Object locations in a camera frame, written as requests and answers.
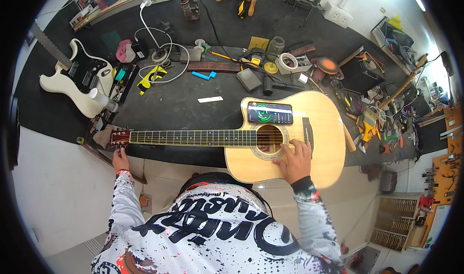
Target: sound hole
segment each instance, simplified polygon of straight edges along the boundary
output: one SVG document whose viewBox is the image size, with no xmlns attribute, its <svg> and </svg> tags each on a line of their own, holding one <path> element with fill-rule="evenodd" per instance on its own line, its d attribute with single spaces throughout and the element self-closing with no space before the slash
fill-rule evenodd
<svg viewBox="0 0 464 274">
<path fill-rule="evenodd" d="M 283 142 L 282 133 L 272 125 L 264 125 L 258 129 L 258 149 L 264 153 L 275 153 L 279 151 Z"/>
</svg>

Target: guitar neck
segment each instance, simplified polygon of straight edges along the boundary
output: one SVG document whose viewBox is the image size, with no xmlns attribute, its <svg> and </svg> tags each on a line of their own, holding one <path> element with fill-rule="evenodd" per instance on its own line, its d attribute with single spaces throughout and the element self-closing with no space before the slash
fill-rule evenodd
<svg viewBox="0 0 464 274">
<path fill-rule="evenodd" d="M 129 143 L 208 147 L 256 147 L 256 130 L 132 131 Z"/>
</svg>

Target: right hand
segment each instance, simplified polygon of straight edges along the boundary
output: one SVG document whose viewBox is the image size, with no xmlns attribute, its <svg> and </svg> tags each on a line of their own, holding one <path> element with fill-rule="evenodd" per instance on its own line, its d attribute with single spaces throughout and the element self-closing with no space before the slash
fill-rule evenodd
<svg viewBox="0 0 464 274">
<path fill-rule="evenodd" d="M 295 147 L 295 153 L 286 144 L 280 145 L 285 152 L 288 164 L 280 158 L 276 158 L 272 162 L 279 165 L 283 178 L 289 184 L 293 184 L 311 173 L 311 143 L 305 144 L 295 139 L 291 140 L 290 143 Z"/>
<path fill-rule="evenodd" d="M 129 160 L 126 156 L 126 151 L 124 147 L 121 149 L 116 149 L 113 153 L 113 167 L 115 168 L 116 172 L 120 170 L 127 170 L 131 169 L 131 165 L 129 164 Z"/>
</svg>

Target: smartphone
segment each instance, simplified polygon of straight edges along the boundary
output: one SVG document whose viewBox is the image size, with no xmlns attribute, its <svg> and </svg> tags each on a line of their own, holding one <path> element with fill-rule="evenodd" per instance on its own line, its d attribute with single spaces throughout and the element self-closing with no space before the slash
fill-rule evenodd
<svg viewBox="0 0 464 274">
<path fill-rule="evenodd" d="M 293 114 L 291 105 L 248 102 L 248 122 L 292 125 Z"/>
</svg>

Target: guitar headstock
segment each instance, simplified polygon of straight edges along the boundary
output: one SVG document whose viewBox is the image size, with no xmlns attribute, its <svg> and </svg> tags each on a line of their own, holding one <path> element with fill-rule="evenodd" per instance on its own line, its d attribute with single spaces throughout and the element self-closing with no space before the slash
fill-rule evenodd
<svg viewBox="0 0 464 274">
<path fill-rule="evenodd" d="M 127 146 L 129 145 L 129 139 L 131 137 L 131 132 L 129 130 L 119 130 L 111 131 L 109 138 L 109 145 L 111 147 L 116 146 Z"/>
</svg>

